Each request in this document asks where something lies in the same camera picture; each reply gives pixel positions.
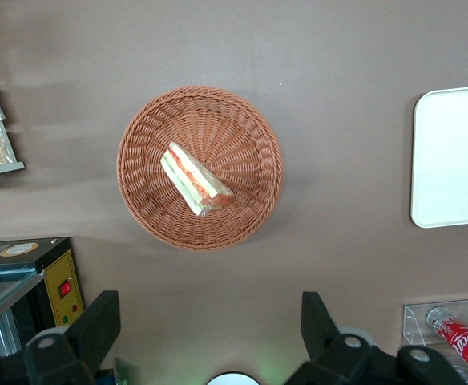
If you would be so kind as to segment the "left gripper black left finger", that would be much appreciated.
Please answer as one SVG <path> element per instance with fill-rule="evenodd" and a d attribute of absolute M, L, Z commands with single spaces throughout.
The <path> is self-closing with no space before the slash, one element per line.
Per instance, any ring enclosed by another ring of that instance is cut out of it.
<path fill-rule="evenodd" d="M 31 384 L 94 384 L 121 331 L 119 292 L 103 291 L 64 334 L 46 334 L 23 351 Z"/>

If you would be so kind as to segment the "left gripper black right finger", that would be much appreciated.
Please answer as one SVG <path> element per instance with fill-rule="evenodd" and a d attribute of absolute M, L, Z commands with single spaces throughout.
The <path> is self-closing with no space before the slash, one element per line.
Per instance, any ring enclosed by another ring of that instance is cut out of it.
<path fill-rule="evenodd" d="M 309 360 L 289 384 L 377 384 L 371 372 L 373 348 L 355 334 L 342 334 L 317 292 L 301 297 L 301 337 Z"/>

